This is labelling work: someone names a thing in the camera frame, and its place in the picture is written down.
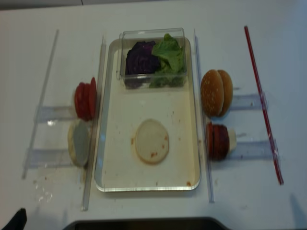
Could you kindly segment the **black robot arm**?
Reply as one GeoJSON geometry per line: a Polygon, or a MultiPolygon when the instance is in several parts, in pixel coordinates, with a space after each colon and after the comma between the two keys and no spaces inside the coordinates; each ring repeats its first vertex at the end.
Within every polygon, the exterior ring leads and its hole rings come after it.
{"type": "Polygon", "coordinates": [[[26,223],[26,209],[21,208],[16,212],[12,219],[2,228],[2,230],[24,230],[26,223]]]}

